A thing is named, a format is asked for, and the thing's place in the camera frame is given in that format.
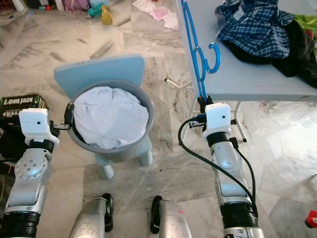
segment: gray laundry basket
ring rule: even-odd
[[[110,88],[121,88],[127,92],[130,92],[132,95],[134,95],[140,100],[141,105],[146,107],[149,112],[149,121],[146,126],[146,131],[144,135],[138,141],[129,145],[125,145],[125,146],[114,148],[114,149],[101,149],[101,148],[96,148],[86,144],[83,138],[80,136],[80,134],[76,130],[76,122],[73,121],[72,123],[73,125],[71,129],[68,131],[70,137],[82,148],[89,150],[91,152],[94,152],[96,154],[97,164],[99,164],[102,167],[109,165],[108,160],[118,163],[118,162],[122,162],[128,159],[138,158],[138,157],[143,159],[143,160],[140,160],[141,164],[149,165],[152,162],[152,153],[151,153],[152,146],[151,146],[151,142],[149,140],[148,134],[152,127],[153,117],[154,117],[153,104],[150,98],[146,95],[146,93],[141,88],[139,88],[135,84],[129,83],[127,81],[122,81],[122,80],[113,80],[113,81],[102,81],[102,82],[89,85],[88,87],[79,91],[71,99],[71,102],[73,103],[75,99],[82,93],[88,91],[89,89],[92,89],[94,87],[99,87],[99,86],[108,86]],[[112,176],[113,175],[111,176],[104,175],[106,179],[110,179]]]

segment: marble floor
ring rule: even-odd
[[[39,93],[52,119],[62,122],[69,98],[55,82],[54,68],[140,53],[146,60],[142,88],[155,108],[150,132],[153,164],[142,167],[137,160],[114,164],[110,181],[100,177],[91,152],[79,148],[67,132],[61,133],[39,238],[68,237],[82,204],[105,192],[113,195],[115,205],[114,229],[106,237],[158,237],[149,231],[151,203],[158,194],[179,204],[194,238],[222,237],[214,174],[177,143],[178,128],[189,117],[194,94],[164,82],[167,76],[177,82],[190,79],[180,33],[164,28],[132,2],[110,0],[111,26],[81,14],[35,11],[0,27],[0,96]],[[173,10],[171,0],[159,4]],[[249,142],[241,142],[237,128],[232,129],[256,175],[265,237],[317,237],[304,223],[308,212],[317,209],[317,103],[243,102],[239,115]],[[189,131],[185,144],[208,157],[207,143],[199,134]]]

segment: green cloth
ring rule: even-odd
[[[316,48],[316,43],[317,43],[317,16],[308,16],[308,15],[295,15],[294,20],[300,24],[300,26],[305,30],[305,31],[312,31],[314,33],[314,42],[315,42],[315,48],[314,52],[315,55],[317,56],[317,48]]]

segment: light blue chair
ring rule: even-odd
[[[93,59],[60,66],[54,70],[54,77],[63,91],[73,101],[78,93],[82,93],[83,90],[89,89],[92,85],[102,84],[105,81],[106,84],[108,82],[110,85],[118,84],[120,81],[130,83],[125,86],[126,89],[123,89],[129,91],[128,88],[135,87],[136,85],[137,87],[135,87],[133,92],[141,91],[139,87],[143,81],[144,66],[145,61],[143,57],[138,54],[132,54],[104,59]],[[150,119],[147,127],[150,129],[153,122],[153,105],[149,99],[148,101],[150,102],[147,103]],[[68,132],[78,145],[95,153],[99,170],[105,179],[111,179],[114,175],[113,168],[109,161],[121,162],[127,159],[139,158],[140,163],[144,166],[150,165],[153,161],[151,153],[152,145],[147,134],[139,142],[136,142],[135,145],[130,146],[131,148],[125,151],[120,148],[115,148],[106,150],[105,152],[103,149],[94,148],[83,143],[83,141],[77,138],[73,129]]]

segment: dark clothing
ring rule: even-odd
[[[284,59],[254,56],[231,42],[223,43],[241,61],[253,64],[272,64],[286,77],[299,75],[309,85],[317,88],[317,62],[314,54],[314,41],[295,20],[283,28],[287,33],[290,45],[289,56]]]
[[[283,26],[294,15],[281,11],[278,0],[226,0],[215,10],[225,24],[217,35],[254,56],[283,59],[290,48]]]

